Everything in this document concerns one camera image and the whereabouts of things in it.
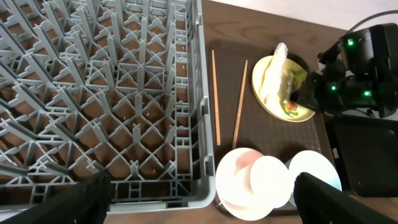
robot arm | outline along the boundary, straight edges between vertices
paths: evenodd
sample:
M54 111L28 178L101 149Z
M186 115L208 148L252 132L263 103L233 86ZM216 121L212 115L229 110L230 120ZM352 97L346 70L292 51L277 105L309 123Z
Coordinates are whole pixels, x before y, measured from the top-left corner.
M331 114L370 108L384 118L396 112L397 24L381 24L346 34L318 58L325 68L321 73L308 74L292 100Z

food scrap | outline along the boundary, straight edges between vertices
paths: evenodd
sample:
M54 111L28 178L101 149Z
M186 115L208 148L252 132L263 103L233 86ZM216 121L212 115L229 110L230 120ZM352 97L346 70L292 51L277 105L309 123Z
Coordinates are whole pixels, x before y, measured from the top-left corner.
M297 112L297 107L298 107L298 104L296 102L289 101L289 102L285 103L284 111L287 115L294 118L295 116L299 115L299 112Z

black device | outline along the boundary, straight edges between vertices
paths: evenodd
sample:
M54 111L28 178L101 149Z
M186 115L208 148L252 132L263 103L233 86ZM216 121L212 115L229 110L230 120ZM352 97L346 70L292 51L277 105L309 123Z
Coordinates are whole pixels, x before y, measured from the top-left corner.
M309 73L292 100L311 110L341 114L369 108L380 118L394 114L398 106L398 26L381 24L340 37L324 54L325 65Z
M102 170L1 224L100 224L111 201L111 178Z
M294 201L303 224L396 224L308 173L294 183Z

plate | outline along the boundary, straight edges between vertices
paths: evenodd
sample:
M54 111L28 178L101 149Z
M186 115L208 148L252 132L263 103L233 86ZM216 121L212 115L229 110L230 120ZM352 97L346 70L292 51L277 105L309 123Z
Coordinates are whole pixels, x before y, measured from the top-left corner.
M286 162L286 167L294 179L302 172L307 172L337 190L342 190L340 178L335 167L325 156L318 152L311 150L301 151ZM296 206L293 194L290 196L289 202Z
M272 208L284 206L292 195L294 181L285 164L272 156L256 160L250 171L250 184L259 203Z
M260 103L260 105L271 115L275 116L276 118L279 118L284 121L290 121L290 122L302 122L310 119L315 112L304 108L303 106L298 105L297 107L297 112L298 116L296 117L290 117L287 115L282 107L282 101L283 99L286 98L287 96L287 78L288 76L288 71L290 69L294 71L300 71L300 72L305 72L305 75L298 80L297 82L297 89L300 88L301 83L305 80L305 77L307 76L306 71L297 63L292 61L291 59L286 59L283 67L282 67L282 84L279 88L278 94L274 97L271 97L272 100L269 100L267 103L264 103L262 99L260 99L260 87L263 81L263 78L265 78L265 70L269 66L273 56L266 56L260 61L257 62L256 66L254 66L253 70L253 75L252 75L252 87L253 87L253 92L254 95L257 98L257 101Z
M224 208L242 220L253 221L264 218L272 208L259 206L251 198L237 194L234 186L235 174L242 168L253 164L263 155L250 148L238 148L225 155L216 171L216 191Z

white plate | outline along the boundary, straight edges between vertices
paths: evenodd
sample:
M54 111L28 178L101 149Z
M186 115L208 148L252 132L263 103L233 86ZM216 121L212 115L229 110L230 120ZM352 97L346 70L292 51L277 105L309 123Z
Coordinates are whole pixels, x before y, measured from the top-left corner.
M216 171L217 194L237 206L253 204L253 198L246 194L238 194L238 186L234 183L236 173L247 165L253 164L263 155L250 148L238 148L225 155L218 164Z
M224 205L224 208L227 209L227 211L229 211L233 216L246 221L260 220L266 217L272 211L272 208L264 208L260 206L254 206L254 207L236 206L233 205L232 203L227 202L222 197L220 197L220 201Z
M292 195L294 182L285 164L273 156L255 161L250 172L250 184L258 204L280 208Z
M217 167L216 191L221 203L227 211L242 220L259 220L272 211L270 207L253 206L251 199L241 197L237 194L235 188L233 188L235 174L262 156L260 152L254 149L234 149L222 158Z
M302 172L307 172L341 191L341 182L335 167L318 152L301 151L286 163L286 167L294 179ZM289 202L296 206L293 194L290 196Z

